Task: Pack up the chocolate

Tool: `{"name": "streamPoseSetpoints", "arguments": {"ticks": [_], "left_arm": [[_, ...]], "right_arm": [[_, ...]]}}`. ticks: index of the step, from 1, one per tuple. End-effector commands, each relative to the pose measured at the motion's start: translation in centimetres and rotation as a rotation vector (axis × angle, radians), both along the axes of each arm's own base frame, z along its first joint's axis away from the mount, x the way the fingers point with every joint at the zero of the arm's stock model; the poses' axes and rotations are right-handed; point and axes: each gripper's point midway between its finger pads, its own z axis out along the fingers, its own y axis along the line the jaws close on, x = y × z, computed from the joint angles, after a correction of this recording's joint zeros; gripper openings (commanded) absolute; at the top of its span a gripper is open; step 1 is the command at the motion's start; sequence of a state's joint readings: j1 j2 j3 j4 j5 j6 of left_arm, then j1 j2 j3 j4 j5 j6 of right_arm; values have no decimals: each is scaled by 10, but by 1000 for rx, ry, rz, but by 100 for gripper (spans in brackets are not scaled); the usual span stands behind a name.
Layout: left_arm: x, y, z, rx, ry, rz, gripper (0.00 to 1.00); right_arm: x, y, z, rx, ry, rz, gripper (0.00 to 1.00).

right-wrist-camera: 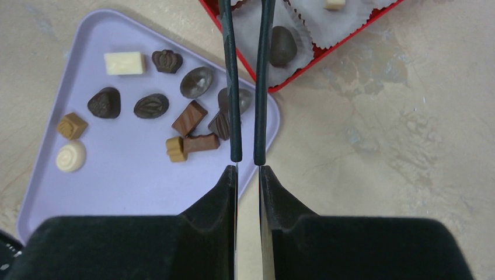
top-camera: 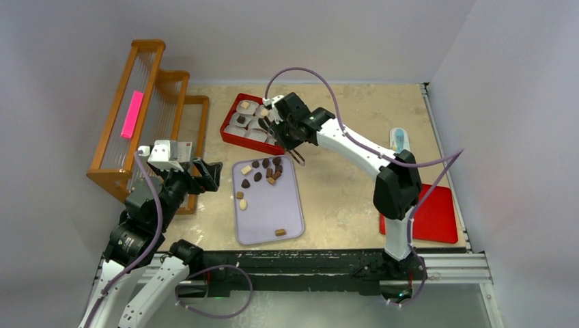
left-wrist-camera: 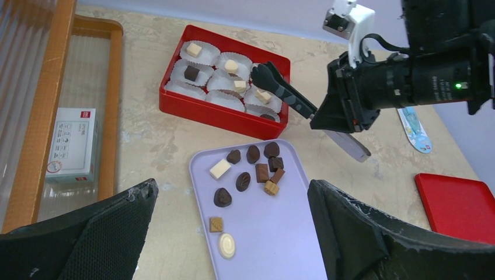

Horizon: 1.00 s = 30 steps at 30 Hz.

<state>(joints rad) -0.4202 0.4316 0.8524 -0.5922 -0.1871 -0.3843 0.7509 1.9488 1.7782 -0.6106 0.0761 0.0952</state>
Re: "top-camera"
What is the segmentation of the red box lid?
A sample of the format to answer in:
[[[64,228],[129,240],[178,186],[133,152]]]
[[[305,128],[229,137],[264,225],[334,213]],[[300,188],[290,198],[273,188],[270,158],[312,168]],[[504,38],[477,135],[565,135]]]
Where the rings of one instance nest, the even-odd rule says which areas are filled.
[[[456,244],[459,241],[450,188],[434,188],[414,216],[412,237],[447,244]]]

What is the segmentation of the black metal tongs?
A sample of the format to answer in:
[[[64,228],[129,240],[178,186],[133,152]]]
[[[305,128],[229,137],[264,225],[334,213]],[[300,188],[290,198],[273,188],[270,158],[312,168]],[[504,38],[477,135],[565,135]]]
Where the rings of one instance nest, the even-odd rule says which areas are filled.
[[[305,158],[296,150],[304,142],[304,139],[295,136],[297,130],[293,126],[287,122],[274,123],[267,117],[259,118],[258,124],[274,139],[274,143],[282,147],[285,153],[289,154],[297,164],[303,167],[306,165]]]

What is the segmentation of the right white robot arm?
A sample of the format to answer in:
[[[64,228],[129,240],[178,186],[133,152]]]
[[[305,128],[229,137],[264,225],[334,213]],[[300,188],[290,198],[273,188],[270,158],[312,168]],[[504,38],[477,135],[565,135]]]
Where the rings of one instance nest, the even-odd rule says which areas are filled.
[[[341,124],[330,111],[310,110],[293,92],[265,98],[263,103],[272,119],[265,119],[261,126],[297,163],[305,164],[297,147],[308,143],[342,156],[372,179],[373,205],[386,219],[384,271],[393,278],[407,273],[413,249],[410,213],[422,190],[414,155],[378,146]]]

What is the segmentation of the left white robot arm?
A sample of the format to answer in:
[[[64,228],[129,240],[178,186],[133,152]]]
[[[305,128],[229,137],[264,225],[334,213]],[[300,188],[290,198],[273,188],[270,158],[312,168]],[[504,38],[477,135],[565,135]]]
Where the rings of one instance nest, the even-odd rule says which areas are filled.
[[[172,288],[203,273],[203,250],[179,240],[148,283],[133,292],[184,200],[219,188],[221,162],[194,158],[181,166],[163,171],[150,164],[153,176],[145,174],[133,184],[119,225],[109,235],[81,327],[144,327]]]

